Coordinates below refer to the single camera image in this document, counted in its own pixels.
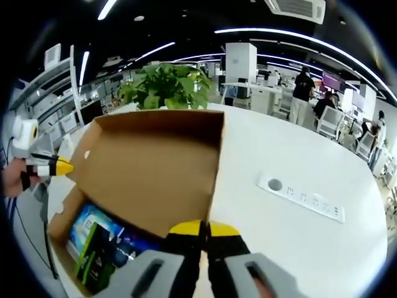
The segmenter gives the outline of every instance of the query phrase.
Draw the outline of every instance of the purple screen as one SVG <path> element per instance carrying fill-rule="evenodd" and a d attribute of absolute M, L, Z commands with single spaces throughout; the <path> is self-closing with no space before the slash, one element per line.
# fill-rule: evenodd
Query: purple screen
<path fill-rule="evenodd" d="M 323 84 L 341 92 L 345 90 L 345 83 L 342 78 L 325 71 L 323 72 Z"/>

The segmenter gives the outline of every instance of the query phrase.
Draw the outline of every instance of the electrical outlet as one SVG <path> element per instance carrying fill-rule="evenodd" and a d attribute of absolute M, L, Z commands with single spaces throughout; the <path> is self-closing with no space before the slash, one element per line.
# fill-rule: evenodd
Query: electrical outlet
<path fill-rule="evenodd" d="M 284 199 L 301 205 L 317 214 L 336 220 L 341 224 L 345 222 L 343 207 L 330 204 L 319 194 L 298 191 L 298 189 L 291 184 L 288 183 L 287 185 L 288 186 L 283 184 L 279 179 L 272 179 L 264 175 L 260 176 L 257 181 L 257 186 L 265 191 L 269 191 L 272 194 L 283 197 Z"/>
<path fill-rule="evenodd" d="M 300 198 L 299 198 L 299 200 L 300 200 L 301 202 L 307 202 L 307 200 L 308 200 L 308 195 L 307 195 L 305 192 L 301 192 L 301 193 L 300 193 Z"/>
<path fill-rule="evenodd" d="M 291 186 L 287 187 L 287 195 L 293 196 L 293 187 L 291 187 Z"/>

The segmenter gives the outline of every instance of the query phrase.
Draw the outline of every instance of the white desk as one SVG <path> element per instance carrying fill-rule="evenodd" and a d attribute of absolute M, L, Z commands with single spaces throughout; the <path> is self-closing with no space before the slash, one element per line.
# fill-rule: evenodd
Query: white desk
<path fill-rule="evenodd" d="M 251 110 L 262 114 L 271 115 L 275 104 L 275 94 L 282 94 L 282 88 L 267 87 L 251 83 L 223 83 L 225 91 L 223 92 L 222 104 L 225 104 L 226 92 L 229 86 L 244 87 L 252 89 Z"/>
<path fill-rule="evenodd" d="M 377 275 L 387 249 L 383 203 L 368 166 L 342 146 L 307 129 L 244 109 L 225 111 L 225 134 L 210 219 L 231 224 L 252 252 L 262 252 L 297 278 L 313 298 L 358 297 Z M 117 112 L 134 111 L 135 105 Z M 78 142 L 82 130 L 72 139 Z M 60 154 L 67 154 L 62 144 Z M 259 189 L 261 171 L 291 179 L 345 208 L 345 224 Z M 48 219 L 73 187 L 52 179 Z M 54 255 L 66 293 L 81 294 Z"/>

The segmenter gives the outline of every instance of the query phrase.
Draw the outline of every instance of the human hand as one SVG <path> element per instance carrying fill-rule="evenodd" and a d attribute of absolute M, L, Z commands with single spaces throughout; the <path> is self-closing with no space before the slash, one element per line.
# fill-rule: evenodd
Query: human hand
<path fill-rule="evenodd" d="M 20 179 L 21 172 L 26 172 L 26 162 L 19 158 L 14 158 L 7 168 L 2 170 L 2 185 L 5 196 L 17 197 L 24 191 Z M 31 186 L 43 182 L 38 176 L 29 176 L 29 179 Z"/>

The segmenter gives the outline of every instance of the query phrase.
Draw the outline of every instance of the box lid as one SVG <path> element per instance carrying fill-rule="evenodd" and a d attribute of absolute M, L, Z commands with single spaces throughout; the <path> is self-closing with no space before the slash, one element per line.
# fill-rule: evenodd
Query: box lid
<path fill-rule="evenodd" d="M 207 219 L 223 119 L 203 110 L 98 117 L 72 156 L 70 178 L 100 207 L 165 237 L 179 222 Z"/>

